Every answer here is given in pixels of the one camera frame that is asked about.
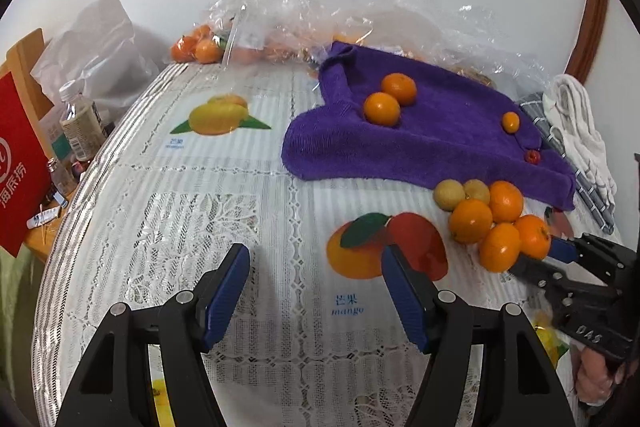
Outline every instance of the blue gripper pad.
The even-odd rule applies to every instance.
[[[571,241],[558,237],[551,238],[551,248],[548,255],[567,264],[578,259],[578,251],[575,245]]]
[[[218,291],[209,306],[207,306],[206,328],[203,342],[207,349],[211,349],[225,336],[226,328],[236,309],[236,304],[246,278],[249,276],[249,267],[251,266],[251,255],[247,247],[242,245],[238,251],[238,255],[226,272],[223,280],[218,286]]]
[[[389,247],[382,253],[382,277],[407,338],[418,346],[421,352],[428,352],[429,337],[426,334],[424,310]]]

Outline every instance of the gray checkered cloth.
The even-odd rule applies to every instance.
[[[613,233],[615,222],[613,221],[613,215],[611,214],[611,211],[602,201],[602,198],[600,197],[600,194],[598,193],[596,187],[590,184],[583,172],[578,169],[569,158],[566,157],[562,142],[554,134],[554,131],[557,132],[557,129],[549,125],[542,106],[542,93],[535,92],[533,94],[525,96],[524,98],[520,99],[518,105],[520,105],[520,108],[526,113],[526,115],[538,128],[540,134],[542,134],[542,139],[546,141],[549,147],[553,147],[553,149],[558,151],[562,158],[564,158],[565,161],[569,163],[569,165],[575,172],[575,188],[578,191],[578,194],[580,194],[582,201],[584,201],[584,204],[587,205],[587,208],[591,212],[591,216],[593,216],[593,219],[595,219],[600,229],[604,233]]]

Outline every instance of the bottle label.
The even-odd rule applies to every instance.
[[[74,118],[60,122],[66,139],[81,162],[92,160],[106,140],[95,103],[82,108]]]

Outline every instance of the table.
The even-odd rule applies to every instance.
[[[195,105],[229,90],[218,73],[217,66],[180,64],[163,71],[92,162],[70,204],[34,324],[34,394],[44,427],[53,426],[81,353],[113,303],[134,309],[163,303],[215,268],[233,242],[252,251],[252,271],[225,338],[204,355],[229,425],[385,427],[386,418],[403,424],[426,357],[408,343],[381,278],[336,277],[324,255],[329,235],[366,212],[407,210],[433,222],[449,258],[439,288],[472,305],[514,301],[528,315],[542,306],[538,291],[510,274],[486,272],[474,247],[449,239],[447,214],[430,190],[385,180],[303,182],[289,174],[280,159],[284,132],[322,103],[304,70],[283,66],[234,84],[271,130],[170,134]],[[569,216],[575,232],[599,233],[576,205]],[[545,206],[527,200],[525,211],[541,216]],[[359,311],[335,313],[341,305]],[[150,349],[150,361],[157,378],[159,350]],[[474,349],[463,426],[470,424],[479,367]],[[569,357],[558,373],[577,410]]]
[[[66,197],[67,201],[73,200],[74,194],[76,192],[73,191],[68,197]],[[54,208],[58,206],[57,201],[51,201],[44,209]],[[33,254],[43,263],[47,262],[49,258],[49,253],[53,248],[53,243],[56,240],[56,235],[58,234],[58,230],[60,229],[60,225],[62,224],[63,217],[65,217],[67,208],[60,209],[60,217],[57,217],[53,221],[49,221],[44,227],[37,227],[37,229],[31,229],[27,231],[27,235],[24,238],[25,247],[29,248],[33,252]]]

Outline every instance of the mango print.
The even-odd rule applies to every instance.
[[[372,212],[342,225],[326,244],[331,268],[348,279],[373,279],[382,275],[382,251],[398,245],[411,268],[432,281],[449,270],[440,233],[426,218],[412,212],[385,216]]]
[[[271,127],[249,115],[246,100],[236,94],[223,94],[210,98],[207,103],[193,109],[189,120],[182,122],[171,134],[195,132],[202,136],[227,134],[239,127],[270,129]]]

